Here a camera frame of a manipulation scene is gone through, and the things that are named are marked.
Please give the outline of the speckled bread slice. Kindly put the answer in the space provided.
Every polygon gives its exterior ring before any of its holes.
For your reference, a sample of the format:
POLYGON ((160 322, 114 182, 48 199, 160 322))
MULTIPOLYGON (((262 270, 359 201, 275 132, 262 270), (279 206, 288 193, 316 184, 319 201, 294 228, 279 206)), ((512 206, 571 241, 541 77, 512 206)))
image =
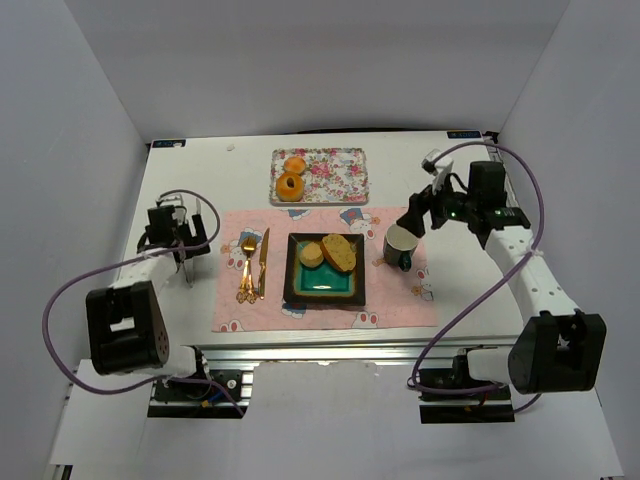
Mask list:
POLYGON ((331 266, 342 273, 356 267, 356 253, 350 242, 340 234, 329 234, 322 238, 320 248, 331 266))

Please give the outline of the small pale muffin bread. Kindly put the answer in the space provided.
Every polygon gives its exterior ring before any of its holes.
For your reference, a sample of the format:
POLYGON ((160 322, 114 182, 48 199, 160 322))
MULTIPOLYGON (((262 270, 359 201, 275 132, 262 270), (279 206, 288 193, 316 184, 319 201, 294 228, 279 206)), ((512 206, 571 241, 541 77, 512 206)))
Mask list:
POLYGON ((324 254, 320 245, 316 242, 306 244, 299 254, 299 260, 307 268, 314 269, 324 261, 324 254))

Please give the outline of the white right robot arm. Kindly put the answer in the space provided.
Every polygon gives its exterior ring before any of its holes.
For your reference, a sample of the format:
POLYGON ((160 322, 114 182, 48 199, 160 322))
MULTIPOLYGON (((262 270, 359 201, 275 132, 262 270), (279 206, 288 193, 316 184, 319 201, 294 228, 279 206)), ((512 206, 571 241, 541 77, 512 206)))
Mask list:
POLYGON ((525 213, 507 204, 506 171, 496 162, 476 161, 461 190, 451 184, 453 161, 424 161, 432 184, 409 199, 397 226, 421 238, 423 217, 435 229, 447 221, 467 225, 503 274, 523 321, 512 347, 471 347, 454 357, 450 373, 430 379, 415 366, 410 388, 434 396, 473 396, 513 386, 521 394, 589 391, 596 381, 606 337, 598 314, 583 312, 555 279, 538 252, 537 232, 525 213))

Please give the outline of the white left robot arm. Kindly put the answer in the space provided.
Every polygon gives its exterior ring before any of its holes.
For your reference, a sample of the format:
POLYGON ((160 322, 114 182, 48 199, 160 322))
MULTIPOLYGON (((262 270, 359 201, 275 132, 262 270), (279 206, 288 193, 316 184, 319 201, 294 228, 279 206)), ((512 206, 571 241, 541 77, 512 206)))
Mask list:
POLYGON ((184 263, 211 251, 199 212, 179 205, 147 210, 136 245, 142 256, 124 266, 110 286, 86 296, 91 360, 101 375, 159 370, 170 360, 170 342, 159 296, 184 263))

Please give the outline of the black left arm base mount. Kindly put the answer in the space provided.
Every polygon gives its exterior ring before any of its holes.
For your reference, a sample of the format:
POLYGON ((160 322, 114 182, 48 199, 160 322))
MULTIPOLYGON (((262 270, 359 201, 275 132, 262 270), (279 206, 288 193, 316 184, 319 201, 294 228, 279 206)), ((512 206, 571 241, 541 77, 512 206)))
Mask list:
POLYGON ((214 369, 211 384, 156 382, 147 409, 148 418, 240 419, 251 397, 253 373, 214 369))

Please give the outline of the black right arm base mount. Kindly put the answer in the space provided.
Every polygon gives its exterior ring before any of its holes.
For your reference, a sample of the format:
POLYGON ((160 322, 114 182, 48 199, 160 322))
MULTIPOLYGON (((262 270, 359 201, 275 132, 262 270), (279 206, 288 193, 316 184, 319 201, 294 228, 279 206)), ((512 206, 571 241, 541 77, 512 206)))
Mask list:
POLYGON ((419 358, 407 386, 418 393, 420 421, 494 424, 515 420, 507 346, 462 347, 443 358, 419 358))

